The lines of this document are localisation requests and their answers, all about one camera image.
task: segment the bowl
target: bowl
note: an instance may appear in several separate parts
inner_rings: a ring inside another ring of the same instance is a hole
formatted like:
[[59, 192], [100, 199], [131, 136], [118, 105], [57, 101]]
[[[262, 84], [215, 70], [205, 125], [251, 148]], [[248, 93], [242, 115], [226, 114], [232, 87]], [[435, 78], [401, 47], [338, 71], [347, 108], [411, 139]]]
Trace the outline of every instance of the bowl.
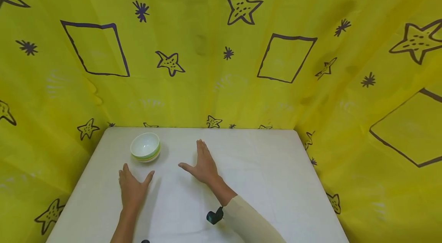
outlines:
[[137, 136], [130, 144], [130, 152], [138, 161], [153, 161], [161, 150], [160, 139], [154, 133], [144, 133]]

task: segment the black object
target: black object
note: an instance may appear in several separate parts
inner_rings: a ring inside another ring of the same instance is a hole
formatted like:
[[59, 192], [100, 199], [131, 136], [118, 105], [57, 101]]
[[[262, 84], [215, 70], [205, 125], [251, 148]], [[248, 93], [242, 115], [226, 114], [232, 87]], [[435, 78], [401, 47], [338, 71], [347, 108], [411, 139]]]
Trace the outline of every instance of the black object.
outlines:
[[220, 207], [218, 208], [216, 213], [214, 213], [213, 211], [209, 211], [209, 213], [207, 213], [206, 219], [212, 225], [215, 225], [222, 219], [222, 217], [224, 217], [224, 212], [222, 211], [222, 207]]

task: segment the table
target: table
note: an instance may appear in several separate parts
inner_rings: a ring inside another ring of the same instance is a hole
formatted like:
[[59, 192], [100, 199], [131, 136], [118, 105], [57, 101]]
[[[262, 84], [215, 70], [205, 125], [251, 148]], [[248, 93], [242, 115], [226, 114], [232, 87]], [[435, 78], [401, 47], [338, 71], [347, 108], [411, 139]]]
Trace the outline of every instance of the table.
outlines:
[[[143, 164], [131, 157], [136, 136], [156, 133], [161, 154]], [[128, 163], [142, 181], [155, 177], [135, 228], [134, 242], [240, 243], [224, 221], [212, 225], [220, 206], [208, 188], [179, 168], [196, 162], [203, 139], [230, 187], [291, 242], [348, 242], [303, 144], [293, 130], [108, 128], [67, 202], [47, 243], [109, 243], [122, 209], [118, 171]]]

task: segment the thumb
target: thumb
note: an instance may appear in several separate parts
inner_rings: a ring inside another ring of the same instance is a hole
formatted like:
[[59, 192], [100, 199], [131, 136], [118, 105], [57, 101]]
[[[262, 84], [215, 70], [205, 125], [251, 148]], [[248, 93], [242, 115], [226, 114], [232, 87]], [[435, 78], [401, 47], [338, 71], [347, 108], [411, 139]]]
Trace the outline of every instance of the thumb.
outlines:
[[153, 174], [155, 174], [155, 171], [151, 171], [151, 172], [149, 172], [149, 174], [147, 174], [146, 179], [143, 182], [143, 185], [145, 187], [149, 186], [150, 182], [152, 181]]
[[194, 167], [191, 167], [190, 165], [186, 164], [186, 163], [179, 163], [178, 164], [179, 167], [183, 168], [185, 171], [189, 172], [190, 174], [192, 174], [194, 176]]

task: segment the beige sleeve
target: beige sleeve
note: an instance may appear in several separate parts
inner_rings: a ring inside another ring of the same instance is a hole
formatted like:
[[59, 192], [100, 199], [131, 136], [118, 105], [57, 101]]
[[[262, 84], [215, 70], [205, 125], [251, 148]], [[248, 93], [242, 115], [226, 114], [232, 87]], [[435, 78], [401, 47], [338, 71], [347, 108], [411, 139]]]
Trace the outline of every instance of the beige sleeve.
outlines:
[[224, 220], [245, 243], [285, 243], [273, 226], [241, 196], [236, 196], [223, 208]]

